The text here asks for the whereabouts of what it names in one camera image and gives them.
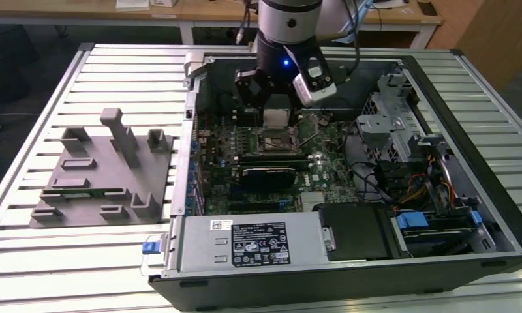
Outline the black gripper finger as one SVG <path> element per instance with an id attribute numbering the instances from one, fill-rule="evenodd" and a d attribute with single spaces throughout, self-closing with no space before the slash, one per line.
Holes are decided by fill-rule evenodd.
<path id="1" fill-rule="evenodd" d="M 253 84 L 260 87 L 260 92 L 252 90 Z M 262 110 L 273 94 L 274 82 L 272 77 L 260 68 L 249 71 L 237 71 L 234 84 L 242 103 Z"/>
<path id="2" fill-rule="evenodd" d="M 289 93 L 288 98 L 290 103 L 289 126 L 294 126 L 300 120 L 298 116 L 302 113 L 304 104 L 296 93 Z"/>

